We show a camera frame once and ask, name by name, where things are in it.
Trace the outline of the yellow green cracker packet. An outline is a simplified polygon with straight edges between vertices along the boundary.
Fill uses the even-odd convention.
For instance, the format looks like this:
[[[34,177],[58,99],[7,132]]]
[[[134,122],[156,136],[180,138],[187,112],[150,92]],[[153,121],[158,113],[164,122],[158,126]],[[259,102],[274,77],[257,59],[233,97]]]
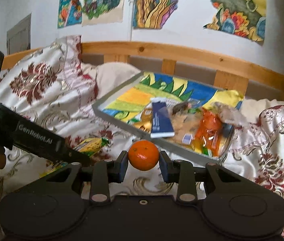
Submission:
[[[75,150],[92,158],[105,146],[111,146],[111,142],[108,138],[86,138],[75,147]],[[46,170],[40,174],[40,178],[47,176],[48,174],[53,173],[65,166],[67,166],[67,162],[47,162]]]

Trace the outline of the orange tangerine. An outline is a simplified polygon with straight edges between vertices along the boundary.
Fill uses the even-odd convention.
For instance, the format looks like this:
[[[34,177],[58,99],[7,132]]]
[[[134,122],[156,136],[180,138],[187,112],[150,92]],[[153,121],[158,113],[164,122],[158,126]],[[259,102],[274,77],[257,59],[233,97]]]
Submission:
[[[128,150],[130,164],[140,171],[153,169],[159,161],[157,146],[147,140],[139,140],[131,145]]]

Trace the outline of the clear bag of biscuits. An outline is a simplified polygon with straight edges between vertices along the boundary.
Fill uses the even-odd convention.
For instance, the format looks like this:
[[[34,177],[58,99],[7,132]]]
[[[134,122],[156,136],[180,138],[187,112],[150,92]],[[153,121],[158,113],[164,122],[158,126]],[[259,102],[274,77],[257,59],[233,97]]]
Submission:
[[[185,134],[192,134],[194,136],[199,128],[202,117],[202,113],[177,113],[172,115],[170,118],[175,131],[175,136],[169,138],[169,141],[176,144],[182,144],[182,139]]]

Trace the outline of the navy blue box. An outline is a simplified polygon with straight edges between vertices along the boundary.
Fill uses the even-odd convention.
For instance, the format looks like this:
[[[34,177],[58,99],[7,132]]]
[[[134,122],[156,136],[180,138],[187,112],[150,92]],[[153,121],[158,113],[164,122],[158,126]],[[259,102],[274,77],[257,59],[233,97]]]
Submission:
[[[165,102],[152,103],[152,129],[150,137],[170,138],[174,137],[175,132],[170,120],[169,112]]]

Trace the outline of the orange red snack bag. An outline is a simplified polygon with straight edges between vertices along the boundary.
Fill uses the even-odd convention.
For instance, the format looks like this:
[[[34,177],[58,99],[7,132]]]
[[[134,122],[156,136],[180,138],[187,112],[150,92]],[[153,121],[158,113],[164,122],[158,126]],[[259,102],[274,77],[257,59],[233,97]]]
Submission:
[[[223,123],[218,115],[212,111],[203,109],[203,117],[195,134],[195,138],[201,142],[203,154],[211,157],[218,157],[220,155],[222,128]]]

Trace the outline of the dark dried snack clear bag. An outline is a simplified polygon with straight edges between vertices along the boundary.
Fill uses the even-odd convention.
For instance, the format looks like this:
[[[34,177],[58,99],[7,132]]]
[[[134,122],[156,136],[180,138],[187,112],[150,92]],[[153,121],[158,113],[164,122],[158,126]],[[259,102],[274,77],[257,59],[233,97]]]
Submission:
[[[189,109],[190,107],[191,107],[191,104],[188,101],[181,102],[172,108],[172,115],[176,115],[177,113],[181,111],[185,111]]]

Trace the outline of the clear pastry bar package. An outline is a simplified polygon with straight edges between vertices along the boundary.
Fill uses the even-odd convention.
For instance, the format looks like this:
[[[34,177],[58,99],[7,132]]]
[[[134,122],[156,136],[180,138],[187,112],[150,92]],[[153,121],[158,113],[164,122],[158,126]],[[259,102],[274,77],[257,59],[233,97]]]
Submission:
[[[229,105],[215,102],[217,115],[219,119],[225,123],[234,126],[235,128],[248,128],[249,122],[241,112]]]

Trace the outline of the floral satin bedspread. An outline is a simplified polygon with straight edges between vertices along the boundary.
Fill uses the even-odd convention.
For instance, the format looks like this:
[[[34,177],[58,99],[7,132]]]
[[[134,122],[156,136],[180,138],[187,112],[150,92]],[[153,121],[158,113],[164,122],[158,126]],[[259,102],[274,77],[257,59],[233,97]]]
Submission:
[[[26,119],[63,138],[73,148],[88,138],[103,142],[92,161],[115,159],[137,137],[95,116],[93,103],[137,75],[130,64],[85,64],[80,59],[81,37],[56,40],[17,62],[0,77],[0,103]],[[237,91],[221,91],[207,85],[145,72],[131,93],[112,101],[106,113],[123,122],[140,120],[144,107],[155,97],[171,103],[191,101],[189,120],[215,102],[237,107],[247,119],[237,128],[223,157],[227,169],[256,182],[284,199],[284,102],[250,100]],[[6,150],[6,166],[0,172],[0,200],[59,166],[31,153]],[[0,225],[0,240],[4,234]]]

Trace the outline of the grey tray with colourful drawing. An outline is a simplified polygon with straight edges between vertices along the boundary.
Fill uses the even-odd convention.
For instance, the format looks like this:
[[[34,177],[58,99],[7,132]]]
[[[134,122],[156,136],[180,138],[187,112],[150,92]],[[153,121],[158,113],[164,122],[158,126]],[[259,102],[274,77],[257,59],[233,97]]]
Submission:
[[[94,113],[140,139],[197,164],[221,163],[233,134],[220,106],[238,110],[243,95],[195,81],[140,72],[93,104]]]

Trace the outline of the cream pillow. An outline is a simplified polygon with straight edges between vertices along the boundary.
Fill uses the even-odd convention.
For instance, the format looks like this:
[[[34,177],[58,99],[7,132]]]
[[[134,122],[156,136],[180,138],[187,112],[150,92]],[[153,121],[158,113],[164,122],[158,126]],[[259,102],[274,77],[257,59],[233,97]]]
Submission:
[[[141,70],[128,63],[109,62],[98,66],[81,63],[83,74],[96,82],[96,99],[102,98],[125,81],[139,74]]]

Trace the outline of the wooden bed headboard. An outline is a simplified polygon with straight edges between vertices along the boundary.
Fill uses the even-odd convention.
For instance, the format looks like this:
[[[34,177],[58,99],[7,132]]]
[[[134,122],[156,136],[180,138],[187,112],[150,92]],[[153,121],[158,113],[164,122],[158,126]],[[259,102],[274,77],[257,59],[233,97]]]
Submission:
[[[82,42],[79,49],[83,54],[102,55],[106,63],[128,63],[131,56],[160,59],[161,72],[169,75],[175,74],[178,62],[207,67],[216,70],[216,87],[245,94],[249,81],[255,81],[281,91],[284,100],[283,74],[223,54],[185,46],[136,41]]]

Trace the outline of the girl drawing blue poster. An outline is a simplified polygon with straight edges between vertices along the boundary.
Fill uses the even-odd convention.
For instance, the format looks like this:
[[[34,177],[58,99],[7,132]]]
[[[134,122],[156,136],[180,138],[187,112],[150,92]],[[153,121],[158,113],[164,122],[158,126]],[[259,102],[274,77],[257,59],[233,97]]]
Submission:
[[[57,27],[60,29],[80,23],[82,23],[82,5],[80,0],[59,0]]]

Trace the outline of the blond child drawing poster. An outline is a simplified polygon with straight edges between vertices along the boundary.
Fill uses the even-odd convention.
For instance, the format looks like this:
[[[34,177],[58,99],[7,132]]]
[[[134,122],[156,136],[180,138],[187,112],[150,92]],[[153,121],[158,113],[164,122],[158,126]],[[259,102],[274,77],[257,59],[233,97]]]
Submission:
[[[81,0],[82,26],[122,22],[124,0]]]

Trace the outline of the purple wavy drawing poster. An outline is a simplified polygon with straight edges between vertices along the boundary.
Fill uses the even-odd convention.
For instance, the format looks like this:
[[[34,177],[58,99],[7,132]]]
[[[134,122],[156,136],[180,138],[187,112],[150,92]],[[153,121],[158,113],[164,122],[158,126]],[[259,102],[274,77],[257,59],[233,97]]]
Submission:
[[[133,28],[162,29],[177,7],[178,0],[134,0]]]

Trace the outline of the landscape flowers drawing poster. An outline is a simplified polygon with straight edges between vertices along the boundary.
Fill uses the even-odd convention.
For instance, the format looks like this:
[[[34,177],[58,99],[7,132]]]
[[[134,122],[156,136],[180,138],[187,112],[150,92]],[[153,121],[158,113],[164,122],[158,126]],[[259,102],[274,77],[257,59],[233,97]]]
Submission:
[[[263,42],[266,27],[266,0],[210,0],[217,9],[212,22],[204,25],[228,34]]]

